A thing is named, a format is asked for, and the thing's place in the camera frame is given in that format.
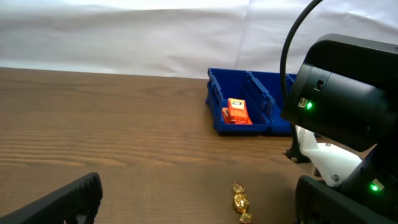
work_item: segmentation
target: green light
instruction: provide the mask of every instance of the green light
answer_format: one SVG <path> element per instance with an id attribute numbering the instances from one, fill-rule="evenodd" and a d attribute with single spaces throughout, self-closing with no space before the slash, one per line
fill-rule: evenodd
<path id="1" fill-rule="evenodd" d="M 307 110 L 309 110 L 309 109 L 311 109 L 312 108 L 312 103 L 311 102 L 308 102 L 307 103 L 307 105 L 305 105 L 305 108 L 307 109 Z"/>
<path id="2" fill-rule="evenodd" d="M 372 189 L 373 191 L 378 191 L 378 190 L 379 190 L 379 187 L 377 187 L 376 184 L 371 184 L 371 189 Z"/>

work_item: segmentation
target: brown wooden surface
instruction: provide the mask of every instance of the brown wooden surface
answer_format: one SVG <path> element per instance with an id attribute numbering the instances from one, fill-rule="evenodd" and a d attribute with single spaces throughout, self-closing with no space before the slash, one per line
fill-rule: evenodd
<path id="1" fill-rule="evenodd" d="M 292 223 L 289 138 L 221 137 L 206 80 L 0 69 L 0 216 L 98 172 L 96 223 Z"/>

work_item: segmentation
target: wire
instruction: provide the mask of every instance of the wire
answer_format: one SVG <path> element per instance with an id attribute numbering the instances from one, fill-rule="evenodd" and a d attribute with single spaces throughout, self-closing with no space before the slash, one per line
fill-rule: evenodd
<path id="1" fill-rule="evenodd" d="M 300 24 L 304 21 L 304 19 L 312 11 L 312 9 L 315 8 L 315 6 L 317 6 L 321 2 L 322 2 L 322 0 L 313 0 L 298 16 L 298 18 L 294 22 L 292 28 L 290 28 L 289 33 L 287 34 L 284 48 L 282 49 L 282 54 L 280 55 L 280 67 L 279 67 L 280 87 L 282 89 L 282 96 L 284 98 L 284 101 L 286 101 L 287 94 L 288 94 L 287 86 L 286 86 L 286 60 L 287 60 L 287 53 L 289 52 L 290 44 L 292 43 L 293 36 L 296 33 L 297 29 L 299 28 Z M 298 146 L 299 140 L 297 138 L 297 131 L 296 131 L 294 124 L 290 124 L 290 130 L 292 132 L 293 146 Z"/>

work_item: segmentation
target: white backdrop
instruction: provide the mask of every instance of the white backdrop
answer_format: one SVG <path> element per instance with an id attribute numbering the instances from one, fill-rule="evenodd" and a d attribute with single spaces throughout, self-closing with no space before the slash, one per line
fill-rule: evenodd
<path id="1" fill-rule="evenodd" d="M 208 67 L 277 72 L 309 0 L 2 0 L 0 67 L 207 78 Z M 289 51 L 337 33 L 398 44 L 398 1 L 324 0 Z"/>

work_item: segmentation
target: gold foil wrapper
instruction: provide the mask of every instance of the gold foil wrapper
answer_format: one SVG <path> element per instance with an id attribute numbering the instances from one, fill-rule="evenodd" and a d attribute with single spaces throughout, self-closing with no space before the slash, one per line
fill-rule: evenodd
<path id="1" fill-rule="evenodd" d="M 250 224 L 252 220 L 252 215 L 247 212 L 249 206 L 248 196 L 244 193 L 243 185 L 234 182 L 232 184 L 232 188 L 235 192 L 234 195 L 234 207 L 237 212 L 242 213 L 241 217 L 239 218 L 240 223 Z"/>

